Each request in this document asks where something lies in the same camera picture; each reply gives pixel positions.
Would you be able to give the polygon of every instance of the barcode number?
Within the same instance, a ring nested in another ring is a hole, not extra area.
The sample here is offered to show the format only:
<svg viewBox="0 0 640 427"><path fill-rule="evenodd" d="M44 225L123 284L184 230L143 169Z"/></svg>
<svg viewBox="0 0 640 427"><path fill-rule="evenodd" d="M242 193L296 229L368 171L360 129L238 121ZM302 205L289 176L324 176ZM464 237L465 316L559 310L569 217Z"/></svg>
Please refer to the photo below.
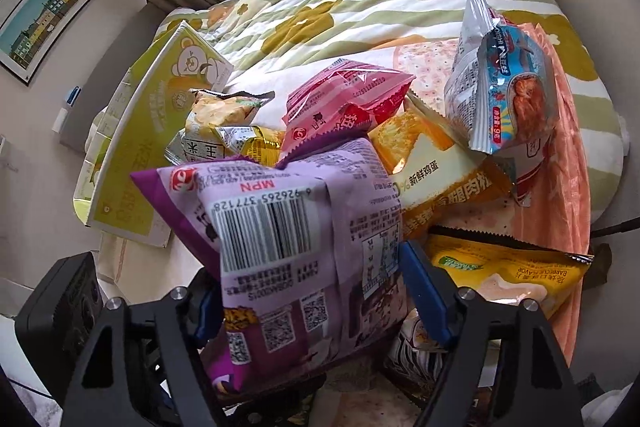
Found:
<svg viewBox="0 0 640 427"><path fill-rule="evenodd" d="M312 249L306 190L278 190L218 201L211 207L222 244L222 268L233 272L264 266Z"/></svg>

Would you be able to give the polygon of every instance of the picture frame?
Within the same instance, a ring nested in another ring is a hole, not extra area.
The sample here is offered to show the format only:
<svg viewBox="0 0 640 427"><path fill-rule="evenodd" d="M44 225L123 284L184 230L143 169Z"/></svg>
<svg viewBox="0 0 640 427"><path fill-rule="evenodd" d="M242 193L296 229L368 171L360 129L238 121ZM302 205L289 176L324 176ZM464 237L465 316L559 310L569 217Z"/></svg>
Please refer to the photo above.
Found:
<svg viewBox="0 0 640 427"><path fill-rule="evenodd" d="M90 0L20 0L0 25L0 63L29 86L69 23Z"/></svg>

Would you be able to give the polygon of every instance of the qr code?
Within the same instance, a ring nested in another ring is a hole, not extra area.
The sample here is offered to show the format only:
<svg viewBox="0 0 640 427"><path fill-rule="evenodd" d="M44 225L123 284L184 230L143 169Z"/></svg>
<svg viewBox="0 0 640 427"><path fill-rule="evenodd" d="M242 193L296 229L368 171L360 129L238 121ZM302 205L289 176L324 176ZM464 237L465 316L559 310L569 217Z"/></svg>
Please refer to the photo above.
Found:
<svg viewBox="0 0 640 427"><path fill-rule="evenodd" d="M226 332L226 339L229 343L229 353L231 354L231 363L236 365L244 365L251 362L251 354L246 346L244 333Z"/></svg>
<svg viewBox="0 0 640 427"><path fill-rule="evenodd" d="M262 323L262 336L267 346L267 353L272 353L296 340L289 311L275 315Z"/></svg>
<svg viewBox="0 0 640 427"><path fill-rule="evenodd" d="M322 290L300 299L300 305L302 306L302 314L305 317L305 330L307 332L315 330L329 320Z"/></svg>

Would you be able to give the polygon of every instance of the striped quilt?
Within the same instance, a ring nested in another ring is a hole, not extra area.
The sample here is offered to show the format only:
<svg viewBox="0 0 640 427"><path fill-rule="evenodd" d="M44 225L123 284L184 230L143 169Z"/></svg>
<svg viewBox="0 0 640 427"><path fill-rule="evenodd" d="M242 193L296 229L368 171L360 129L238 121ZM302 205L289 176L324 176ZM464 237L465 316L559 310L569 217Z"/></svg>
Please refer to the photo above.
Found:
<svg viewBox="0 0 640 427"><path fill-rule="evenodd" d="M554 0L487 1L514 23L539 23L555 45L574 94L595 220L618 187L623 145L617 114L593 61ZM456 38L465 2L228 0L209 10L175 10L156 37L187 20L234 65L234 78L376 47Z"/></svg>

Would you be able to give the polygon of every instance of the orange snack package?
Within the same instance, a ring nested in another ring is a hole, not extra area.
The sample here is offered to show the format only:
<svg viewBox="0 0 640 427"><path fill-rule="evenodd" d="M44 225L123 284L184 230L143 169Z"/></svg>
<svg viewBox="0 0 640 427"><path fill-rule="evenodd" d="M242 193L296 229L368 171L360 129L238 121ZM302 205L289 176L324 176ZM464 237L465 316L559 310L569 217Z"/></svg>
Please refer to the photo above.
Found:
<svg viewBox="0 0 640 427"><path fill-rule="evenodd" d="M491 201L511 190L491 158L462 145L447 120L413 93L404 112L369 139L398 191L405 239L420 237L448 204Z"/></svg>

